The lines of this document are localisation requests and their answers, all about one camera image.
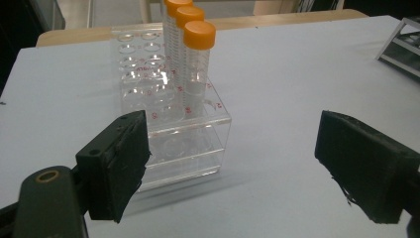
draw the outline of white tabletop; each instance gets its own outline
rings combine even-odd
[[[375,56],[399,21],[375,17],[217,33],[209,75],[233,122],[216,175],[136,194],[90,237],[405,237],[349,206],[314,158],[322,110],[420,152],[420,84]],[[0,105],[0,206],[74,155],[119,113],[109,42],[25,49]]]

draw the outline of white table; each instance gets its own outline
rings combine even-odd
[[[374,59],[390,17],[218,32],[210,77],[232,115],[218,174],[137,194],[90,237],[405,237],[348,206],[314,158],[322,110],[420,152],[420,84]],[[0,105],[0,206],[74,155],[119,113],[109,42],[22,50]]]

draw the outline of orange cap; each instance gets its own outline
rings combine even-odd
[[[203,21],[192,21],[185,24],[184,43],[195,50],[209,50],[216,40],[216,28]]]
[[[192,0],[166,0],[167,15],[176,16],[176,9],[183,6],[192,6]]]
[[[179,7],[176,9],[176,26],[183,29],[187,22],[204,21],[204,11],[194,6]]]

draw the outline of floor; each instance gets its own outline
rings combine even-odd
[[[142,23],[139,0],[57,0],[67,29]],[[254,0],[194,2],[206,18],[252,16]],[[159,3],[151,4],[152,21],[160,22]]]

